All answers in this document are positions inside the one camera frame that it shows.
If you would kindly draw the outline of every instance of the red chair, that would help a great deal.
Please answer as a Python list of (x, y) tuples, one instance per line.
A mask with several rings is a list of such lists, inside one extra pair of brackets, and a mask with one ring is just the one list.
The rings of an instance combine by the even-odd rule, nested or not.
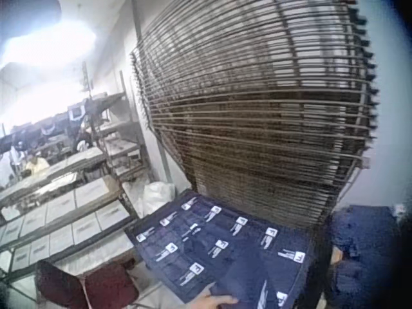
[[(55, 304), (71, 309), (89, 308), (80, 280), (48, 262), (37, 262), (35, 284), (38, 291)], [(93, 309), (122, 309), (139, 297), (139, 291), (129, 274), (116, 263), (88, 275), (84, 287)], [(133, 305), (136, 308), (153, 309), (142, 304)]]
[(89, 309), (80, 280), (48, 262), (37, 262), (35, 285), (46, 299), (59, 306)]
[(84, 287), (92, 308), (121, 309), (139, 297), (139, 291), (129, 274), (116, 263), (88, 275)]

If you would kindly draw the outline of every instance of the blue fabric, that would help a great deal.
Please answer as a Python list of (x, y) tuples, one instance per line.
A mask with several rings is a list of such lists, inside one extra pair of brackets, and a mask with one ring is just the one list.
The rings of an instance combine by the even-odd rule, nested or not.
[(328, 300), (338, 308), (373, 308), (388, 288), (398, 256), (398, 227), (389, 207), (351, 205), (330, 224), (345, 260), (331, 269)]
[(239, 300), (234, 305), (221, 305), (222, 309), (276, 309), (279, 308), (276, 292), (259, 256), (259, 248), (253, 246), (248, 246), (211, 288), (212, 295), (232, 295)]
[(389, 207), (351, 205), (333, 214), (330, 226), (332, 243), (351, 258), (396, 250), (398, 229)]
[(364, 297), (362, 286), (363, 265), (358, 261), (340, 261), (330, 269), (328, 302), (336, 308), (356, 308)]
[[(190, 208), (185, 207), (186, 203), (191, 204)], [(221, 207), (221, 211), (211, 218), (213, 206)], [(160, 224), (174, 213), (176, 215), (166, 226)], [(239, 217), (245, 218), (246, 224), (237, 225)], [(274, 237), (269, 237), (270, 241), (266, 235), (268, 228), (277, 230)], [(255, 252), (256, 261), (260, 262), (247, 263), (248, 266), (243, 268), (252, 273), (265, 274), (267, 288), (282, 297), (282, 309), (292, 308), (295, 300), (304, 292), (307, 270), (315, 257), (308, 233), (254, 218), (193, 191), (185, 192), (126, 229), (126, 234), (148, 267), (185, 303), (195, 298), (211, 282), (221, 282), (218, 287), (230, 288), (233, 279), (230, 279), (232, 276), (228, 270), (244, 265), (242, 259), (247, 259), (248, 254)], [(227, 246), (216, 250), (218, 241), (226, 242)], [(177, 248), (167, 253), (165, 247), (171, 243)], [(301, 261), (295, 256), (299, 252), (305, 255)], [(202, 270), (193, 275), (191, 267), (195, 263)], [(244, 279), (239, 278), (247, 282), (255, 279), (253, 276), (247, 277), (247, 274)]]

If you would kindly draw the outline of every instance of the worker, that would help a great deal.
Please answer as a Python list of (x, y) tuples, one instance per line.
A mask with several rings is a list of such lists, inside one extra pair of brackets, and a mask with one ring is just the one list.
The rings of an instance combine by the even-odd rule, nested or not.
[(50, 165), (45, 158), (38, 156), (34, 152), (30, 152), (25, 169), (31, 171), (32, 175), (34, 175), (43, 169), (47, 169), (49, 166)]

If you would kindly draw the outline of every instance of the hand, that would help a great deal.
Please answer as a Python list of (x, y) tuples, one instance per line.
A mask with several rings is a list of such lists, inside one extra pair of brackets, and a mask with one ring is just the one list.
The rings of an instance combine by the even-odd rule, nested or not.
[(186, 309), (217, 309), (220, 304), (236, 304), (238, 300), (230, 295), (211, 296), (210, 287), (214, 283), (206, 286), (199, 296), (193, 299), (185, 307)]

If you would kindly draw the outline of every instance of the finger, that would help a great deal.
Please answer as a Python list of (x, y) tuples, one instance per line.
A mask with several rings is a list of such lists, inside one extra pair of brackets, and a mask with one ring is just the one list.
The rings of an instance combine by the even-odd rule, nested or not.
[(209, 299), (211, 300), (214, 306), (218, 306), (220, 304), (236, 304), (238, 300), (230, 295), (224, 296), (210, 296)]
[(214, 286), (214, 282), (208, 284), (205, 286), (205, 288), (200, 292), (200, 294), (197, 296), (198, 297), (207, 297), (211, 295), (211, 287)]

